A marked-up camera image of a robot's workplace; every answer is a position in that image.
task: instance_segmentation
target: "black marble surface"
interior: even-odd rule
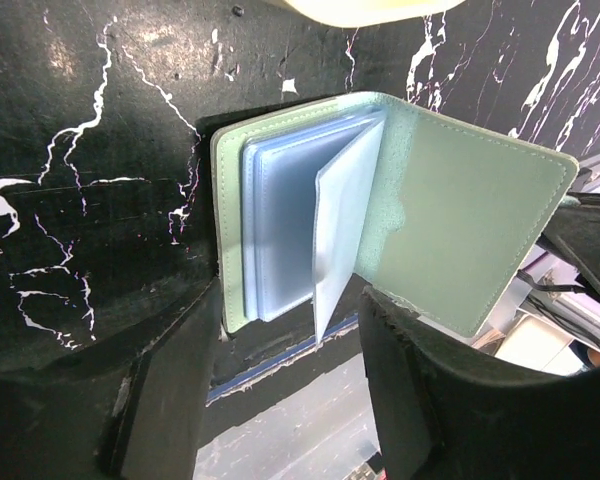
[[[359,30],[240,4],[0,1],[0,371],[150,321],[216,273],[210,117],[378,90],[600,149],[600,0]]]

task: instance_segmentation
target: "green wallet cover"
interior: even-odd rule
[[[478,332],[577,174],[572,157],[373,92],[219,130],[211,163],[230,333],[248,323],[240,215],[245,144],[366,105],[384,107],[387,119],[355,273],[463,337]]]

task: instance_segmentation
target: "yellow object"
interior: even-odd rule
[[[464,0],[265,0],[316,22],[356,28],[449,10]]]

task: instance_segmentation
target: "wallet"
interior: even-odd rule
[[[312,299],[316,342],[354,273],[473,337],[578,170],[374,92],[223,128],[211,157],[228,332]]]

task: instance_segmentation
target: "wallet stitching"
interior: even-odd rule
[[[496,139],[492,139],[492,138],[488,138],[488,137],[485,137],[485,136],[482,136],[482,135],[478,135],[478,134],[475,134],[475,133],[467,132],[465,130],[461,130],[459,128],[452,127],[450,125],[446,125],[446,124],[444,124],[442,122],[439,122],[437,120],[434,120],[432,118],[423,117],[422,120],[430,122],[430,123],[433,123],[433,124],[438,125],[438,126],[440,126],[442,128],[453,130],[455,132],[461,133],[462,135],[467,135],[467,136],[474,137],[474,138],[477,138],[479,140],[482,140],[482,141],[485,141],[485,142],[488,142],[488,143],[494,143],[494,144],[499,145],[501,147],[505,147],[505,148],[509,148],[511,150],[516,150],[516,151],[519,151],[519,152],[523,152],[525,155],[527,155],[529,157],[539,157],[539,158],[542,158],[543,160],[548,160],[549,162],[551,162],[553,164],[557,164],[562,169],[562,177],[560,178],[560,181],[559,181],[558,185],[556,186],[555,190],[551,194],[551,198],[549,199],[549,201],[545,205],[544,209],[540,212],[540,215],[538,215],[538,218],[536,219],[535,223],[531,227],[531,230],[529,230],[529,234],[527,235],[527,238],[524,240],[524,242],[522,242],[522,245],[520,246],[518,252],[516,253],[515,259],[507,267],[507,270],[505,272],[504,277],[498,283],[498,288],[493,292],[493,294],[491,295],[491,298],[489,298],[489,300],[487,301],[486,305],[484,306],[484,309],[482,310],[482,312],[478,316],[478,320],[474,323],[474,325],[472,327],[472,330],[475,330],[479,325],[482,324],[482,322],[484,320],[486,320],[486,318],[483,318],[483,317],[485,317],[487,311],[490,308],[493,308],[493,305],[494,305],[495,301],[497,300],[496,297],[498,296],[498,293],[501,292],[504,288],[506,288],[505,283],[511,281],[511,279],[513,277],[513,273],[514,273],[513,270],[512,270],[512,268],[515,267],[516,265],[520,265],[520,257],[522,255],[523,251],[525,250],[525,247],[527,246],[529,240],[533,236],[536,228],[538,227],[538,225],[540,224],[540,222],[544,218],[545,213],[549,209],[550,205],[553,203],[554,199],[556,198],[556,195],[558,194],[558,191],[564,185],[565,178],[567,176],[567,169],[566,169],[566,167],[561,162],[559,162],[559,161],[557,161],[557,160],[555,160],[555,159],[553,159],[551,157],[547,157],[546,155],[543,155],[543,154],[540,154],[540,153],[529,152],[526,149],[518,148],[518,147],[516,147],[514,145],[503,143],[503,142],[500,142],[500,141],[498,141]],[[431,315],[431,314],[429,314],[428,312],[426,312],[424,310],[421,310],[421,312],[423,314],[427,315],[428,317],[431,317],[433,320],[436,320],[436,321],[438,321],[440,323],[443,323],[442,320],[439,317],[437,317],[436,315]]]
[[[328,106],[328,107],[324,107],[318,110],[315,110],[313,112],[309,112],[309,113],[305,113],[303,115],[295,115],[292,116],[290,118],[288,118],[287,120],[283,120],[271,125],[268,125],[266,127],[260,127],[260,128],[255,128],[253,130],[249,130],[246,131],[244,133],[240,133],[240,134],[228,134],[230,135],[229,138],[227,138],[227,140],[225,142],[223,142],[222,146],[220,147],[219,151],[220,151],[220,158],[219,158],[219,165],[220,165],[220,177],[222,178],[222,183],[221,183],[221,196],[222,196],[222,204],[226,205],[226,172],[225,172],[225,164],[224,164],[224,157],[226,155],[226,150],[229,147],[229,145],[233,145],[235,142],[237,141],[242,141],[244,140],[246,137],[248,137],[249,135],[253,135],[254,133],[261,133],[261,132],[266,132],[268,130],[272,130],[274,128],[280,127],[282,125],[286,125],[289,123],[292,123],[296,120],[302,120],[304,118],[311,118],[311,117],[315,117],[318,116],[324,112],[328,112],[328,111],[335,111],[337,110],[337,105],[332,105],[332,106]],[[223,233],[224,237],[228,236],[228,230],[227,230],[227,222],[226,222],[226,217],[222,218],[222,216],[218,215],[220,217],[220,224],[221,224],[221,230]],[[242,249],[242,226],[240,226],[240,249]],[[229,266],[229,263],[225,263],[224,261],[222,261],[222,270],[225,272],[226,276],[230,276],[230,272],[231,272],[231,267]],[[223,285],[224,285],[224,291],[225,291],[225,295],[227,297],[227,299],[229,297],[232,297],[234,295],[233,293],[233,288],[231,288],[230,286],[228,286],[226,283],[224,283],[223,281]],[[225,309],[227,311],[227,323],[229,323],[229,319],[233,318],[233,307],[232,307],[232,302],[225,302]]]

